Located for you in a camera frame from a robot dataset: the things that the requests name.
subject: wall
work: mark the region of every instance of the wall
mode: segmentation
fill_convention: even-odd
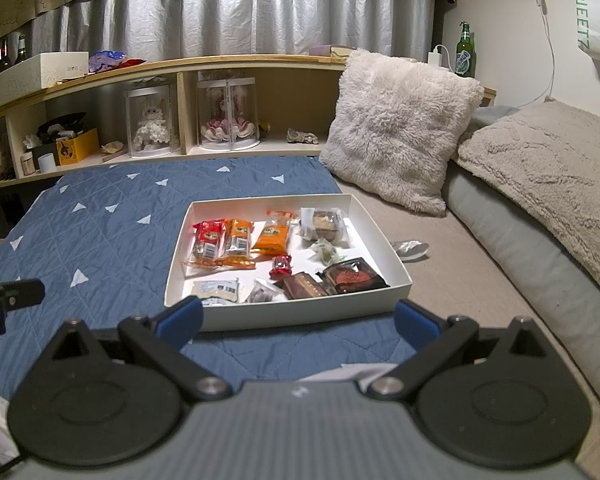
[[[578,49],[575,0],[545,1],[556,61],[552,95],[600,116],[600,62]],[[552,64],[536,0],[458,0],[443,23],[452,55],[462,20],[475,33],[476,77],[498,91],[496,104],[520,106],[542,93]]]

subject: brown bottle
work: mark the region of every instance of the brown bottle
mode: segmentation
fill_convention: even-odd
[[[4,72],[11,66],[9,52],[7,48],[7,38],[2,38],[2,48],[0,49],[0,72]]]
[[[21,34],[18,38],[18,57],[16,58],[16,61],[13,62],[13,64],[17,65],[18,63],[27,59],[27,57],[29,56],[27,56],[27,47],[24,43],[24,34]]]

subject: white cable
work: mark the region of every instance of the white cable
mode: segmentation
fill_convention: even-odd
[[[546,88],[542,91],[542,93],[538,97],[536,97],[535,99],[532,99],[528,103],[524,103],[523,105],[518,105],[516,108],[522,108],[523,106],[528,106],[532,103],[535,103],[536,101],[538,101],[538,99],[541,99],[545,95],[551,95],[552,92],[554,91],[555,53],[554,53],[554,45],[551,42],[551,33],[549,30],[549,18],[547,17],[547,15],[545,13],[546,2],[544,0],[536,0],[536,5],[538,6],[538,9],[540,9],[540,16],[542,17],[542,24],[544,25],[544,35],[546,36],[546,40],[549,43],[549,49],[551,50],[551,61],[552,61],[551,79],[549,80],[549,84],[546,86]]]
[[[453,68],[451,68],[451,57],[449,56],[449,51],[446,49],[446,46],[444,46],[443,44],[439,43],[437,44],[433,50],[436,50],[439,46],[441,46],[442,48],[445,49],[446,52],[446,65],[449,67],[449,70],[451,70],[451,72],[455,72],[455,70]]]

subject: clear plastic case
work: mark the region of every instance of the clear plastic case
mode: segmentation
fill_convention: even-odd
[[[171,85],[163,78],[139,88],[142,83],[131,83],[133,89],[125,92],[129,154],[149,157],[174,152],[180,147],[180,138],[174,127]]]
[[[254,77],[198,82],[200,147],[227,152],[260,142]]]

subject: barcode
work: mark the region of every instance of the barcode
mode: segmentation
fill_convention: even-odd
[[[214,260],[216,258],[216,245],[205,244],[205,247],[202,250],[202,257],[205,260]]]

